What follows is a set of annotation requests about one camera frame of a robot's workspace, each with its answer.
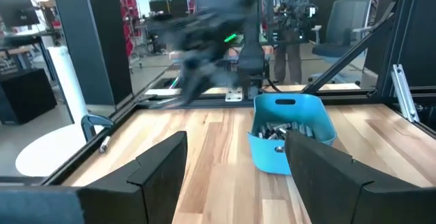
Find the white tube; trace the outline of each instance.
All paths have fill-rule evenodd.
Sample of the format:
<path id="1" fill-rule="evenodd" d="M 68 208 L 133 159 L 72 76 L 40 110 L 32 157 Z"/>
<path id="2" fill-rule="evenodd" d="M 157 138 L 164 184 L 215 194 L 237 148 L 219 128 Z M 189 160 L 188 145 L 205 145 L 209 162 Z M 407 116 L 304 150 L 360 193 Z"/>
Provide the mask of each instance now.
<path id="1" fill-rule="evenodd" d="M 59 85 L 62 87 L 69 111 L 74 120 L 73 122 L 80 124 L 83 116 L 88 114 L 88 110 L 68 49 L 65 46 L 61 46 L 48 47 L 47 50 L 53 60 Z"/>

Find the green light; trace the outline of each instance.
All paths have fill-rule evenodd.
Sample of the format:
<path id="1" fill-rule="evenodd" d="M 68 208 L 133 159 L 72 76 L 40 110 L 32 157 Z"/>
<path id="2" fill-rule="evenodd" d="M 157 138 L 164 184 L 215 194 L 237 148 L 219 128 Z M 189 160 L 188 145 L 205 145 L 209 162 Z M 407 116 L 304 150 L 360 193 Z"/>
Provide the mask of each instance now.
<path id="1" fill-rule="evenodd" d="M 236 34 L 233 33 L 233 34 L 231 34 L 230 36 L 228 36 L 228 37 L 224 40 L 224 42 L 225 42 L 225 43 L 230 42 L 230 40 L 234 39 L 235 37 L 236 37 Z"/>

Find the blue plastic basket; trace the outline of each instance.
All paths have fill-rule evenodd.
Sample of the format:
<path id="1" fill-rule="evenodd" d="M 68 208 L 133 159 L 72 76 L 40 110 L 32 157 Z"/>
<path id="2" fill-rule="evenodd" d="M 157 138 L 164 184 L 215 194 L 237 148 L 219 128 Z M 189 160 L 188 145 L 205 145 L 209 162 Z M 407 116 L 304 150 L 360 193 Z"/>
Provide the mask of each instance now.
<path id="1" fill-rule="evenodd" d="M 257 137 L 260 126 L 267 122 L 304 123 L 312 128 L 318 141 L 329 146 L 333 145 L 337 136 L 321 99 L 313 95 L 258 95 L 254 99 L 254 111 L 253 127 L 248 139 L 254 165 L 264 172 L 291 174 L 285 153 L 276 152 L 276 147 L 285 146 L 285 142 Z"/>

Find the office chair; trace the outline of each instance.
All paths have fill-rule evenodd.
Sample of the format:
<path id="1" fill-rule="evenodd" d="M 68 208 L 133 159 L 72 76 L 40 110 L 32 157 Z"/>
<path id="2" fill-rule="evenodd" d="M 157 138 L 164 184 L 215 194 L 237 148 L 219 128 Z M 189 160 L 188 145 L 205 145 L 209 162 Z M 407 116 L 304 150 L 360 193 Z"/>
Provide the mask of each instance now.
<path id="1" fill-rule="evenodd" d="M 325 62 L 336 63 L 367 31 L 366 27 L 371 0 L 337 0 L 333 3 L 332 12 L 328 19 L 326 41 L 320 43 L 320 29 L 316 26 L 312 29 L 316 33 L 316 45 L 312 53 L 320 56 Z M 309 82 L 319 78 L 322 73 L 312 74 Z M 346 83 L 355 80 L 360 84 L 358 76 L 337 74 L 332 83 Z"/>

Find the white round table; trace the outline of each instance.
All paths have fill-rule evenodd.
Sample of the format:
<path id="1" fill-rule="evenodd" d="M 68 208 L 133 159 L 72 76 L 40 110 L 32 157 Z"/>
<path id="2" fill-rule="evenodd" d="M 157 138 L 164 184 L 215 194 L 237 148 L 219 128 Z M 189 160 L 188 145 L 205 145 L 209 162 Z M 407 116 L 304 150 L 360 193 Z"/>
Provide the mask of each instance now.
<path id="1" fill-rule="evenodd" d="M 95 127 L 99 133 L 103 127 Z M 79 124 L 47 133 L 24 148 L 15 160 L 25 176 L 49 176 L 86 144 Z"/>

